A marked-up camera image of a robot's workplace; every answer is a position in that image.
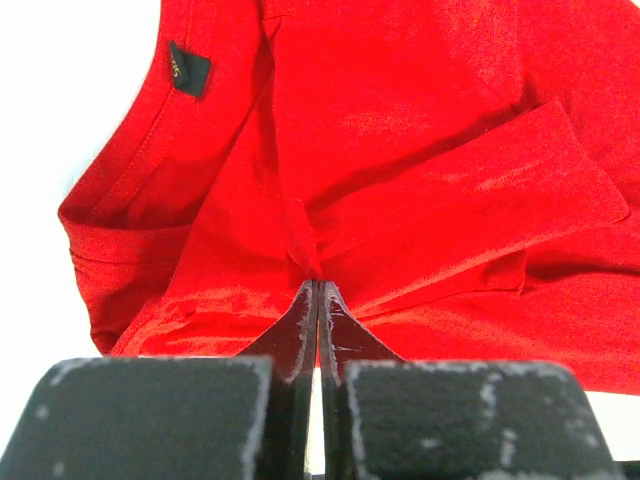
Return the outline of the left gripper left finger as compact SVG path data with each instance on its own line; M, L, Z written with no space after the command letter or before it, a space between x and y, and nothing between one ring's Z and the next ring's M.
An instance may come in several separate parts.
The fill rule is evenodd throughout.
M307 479L318 285L233 357L64 360L36 384L5 479Z

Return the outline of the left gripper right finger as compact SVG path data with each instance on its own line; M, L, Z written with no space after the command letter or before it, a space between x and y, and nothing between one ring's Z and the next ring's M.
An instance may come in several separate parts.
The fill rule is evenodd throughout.
M547 362L407 362L318 293L329 479L621 479L586 394Z

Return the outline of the red t-shirt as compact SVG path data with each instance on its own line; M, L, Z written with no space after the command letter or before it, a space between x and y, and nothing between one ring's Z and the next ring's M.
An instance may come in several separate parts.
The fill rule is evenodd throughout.
M315 279L406 359L637 394L639 10L165 1L59 217L103 354L236 354Z

